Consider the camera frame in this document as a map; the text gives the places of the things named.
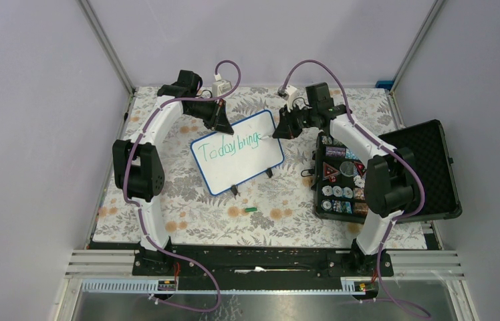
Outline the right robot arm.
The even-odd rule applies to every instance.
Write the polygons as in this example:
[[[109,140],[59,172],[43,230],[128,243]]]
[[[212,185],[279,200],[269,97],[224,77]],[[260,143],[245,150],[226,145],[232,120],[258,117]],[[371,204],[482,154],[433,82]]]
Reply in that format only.
[[[347,100],[336,104],[326,83],[308,86],[307,106],[295,107],[297,89],[283,85],[277,91],[286,103],[279,111],[279,124],[272,137],[297,138],[305,128],[319,128],[350,148],[365,166],[364,196],[368,214],[363,230],[353,248],[350,267],[365,276],[376,267],[377,253],[396,222],[408,217],[412,205],[417,214],[424,205],[423,183],[414,169],[414,155],[405,148],[396,148],[372,134],[351,113]]]

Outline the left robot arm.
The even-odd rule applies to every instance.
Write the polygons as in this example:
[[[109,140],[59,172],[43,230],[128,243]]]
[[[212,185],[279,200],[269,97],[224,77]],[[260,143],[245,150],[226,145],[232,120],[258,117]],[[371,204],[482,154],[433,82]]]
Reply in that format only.
[[[167,274],[174,265],[160,205],[165,173],[159,150],[164,138],[182,115],[202,120],[213,132],[234,133],[224,98],[201,98],[202,84],[198,74],[181,70],[174,83],[157,91],[154,111],[140,129],[128,140],[116,140],[112,145],[115,184],[125,202],[135,207],[140,224],[138,261],[148,263],[159,275]]]

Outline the blue framed whiteboard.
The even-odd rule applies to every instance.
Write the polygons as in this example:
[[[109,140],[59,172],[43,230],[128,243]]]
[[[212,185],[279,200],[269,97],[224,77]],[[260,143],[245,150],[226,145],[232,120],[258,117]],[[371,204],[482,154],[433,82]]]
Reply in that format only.
[[[232,125],[234,135],[212,133],[191,142],[190,150],[203,181],[217,196],[285,160],[278,139],[260,140],[275,130],[271,111],[262,110]]]

